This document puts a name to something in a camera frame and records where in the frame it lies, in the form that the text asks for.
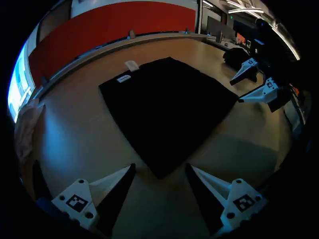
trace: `ceiling light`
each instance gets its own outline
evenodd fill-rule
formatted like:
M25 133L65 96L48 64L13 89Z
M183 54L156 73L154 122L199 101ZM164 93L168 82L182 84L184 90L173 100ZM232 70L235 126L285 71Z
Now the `ceiling light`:
M235 12L259 12L264 13L264 11L260 8L239 8L228 11L228 13L235 13Z
M213 7L214 5L212 5L210 2L203 0L203 3L207 4L210 7Z
M236 3L236 2L233 2L233 1L227 0L227 2L228 2L229 4L231 4L231 5L234 5L234 6L238 7L238 8L245 8L245 7L243 7L242 5L240 5L240 4Z

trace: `desk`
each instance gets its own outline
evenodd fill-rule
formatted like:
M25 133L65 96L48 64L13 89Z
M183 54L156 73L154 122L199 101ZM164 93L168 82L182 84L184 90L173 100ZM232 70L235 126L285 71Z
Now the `desk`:
M192 39L154 41L97 59L54 86L43 98L45 110L33 136L31 160L39 160L55 197L77 178L95 181L136 163L136 176L113 228L116 238L208 237L185 164L158 180L115 124L98 86L138 65L173 57L217 79L238 95L262 83L231 86L235 71L223 51ZM186 160L223 180L243 178L252 186L270 176L291 145L282 110L260 103L236 103L206 142Z

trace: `wall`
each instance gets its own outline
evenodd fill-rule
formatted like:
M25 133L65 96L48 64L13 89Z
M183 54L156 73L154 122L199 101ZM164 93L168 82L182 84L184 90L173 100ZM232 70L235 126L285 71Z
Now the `wall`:
M49 12L40 22L38 40L42 41L50 32L70 19L72 0L66 0Z
M71 18L74 18L84 12L87 12L89 10L92 10L94 8L98 8L101 6L119 3L119 2L134 2L134 1L137 2L137 1L143 1L143 0L81 0L80 3L79 3L79 0L73 0L72 9L71 9ZM197 25L197 11L198 11L197 0L144 0L144 1L170 3L170 4L195 10L196 18L195 18L194 24L195 26Z
M195 11L174 4L121 2L78 15L52 31L29 56L36 86L50 79L77 56L110 41L136 34L161 31L195 31Z
M214 13L213 11L209 10L208 8L203 8L202 27L201 27L201 29L203 31L206 31L208 16L216 19L219 22L221 21L221 16L219 16L217 13Z

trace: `wooden table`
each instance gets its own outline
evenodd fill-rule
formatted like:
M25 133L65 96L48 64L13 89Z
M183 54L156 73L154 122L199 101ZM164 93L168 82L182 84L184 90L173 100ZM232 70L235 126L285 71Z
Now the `wooden table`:
M155 41L106 55L54 86L41 101L45 110L35 129L30 159L40 162L53 197L77 178L92 182L136 163L137 174L113 238L207 237L185 164L163 180L156 179L114 122L98 86L126 71L125 61L141 65L168 56L217 79L238 95L262 83L258 76L257 83L243 80L231 86L235 71L224 64L223 53L192 39ZM265 104L236 103L185 163L223 180L240 177L256 186L274 172L290 145L282 110L271 113Z

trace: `window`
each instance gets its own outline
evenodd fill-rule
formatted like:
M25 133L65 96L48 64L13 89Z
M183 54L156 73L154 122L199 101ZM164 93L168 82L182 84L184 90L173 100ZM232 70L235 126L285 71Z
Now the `window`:
M8 107L14 122L17 122L20 108L25 105L35 86L32 80L27 79L25 69L25 44L19 54L14 67L8 94Z

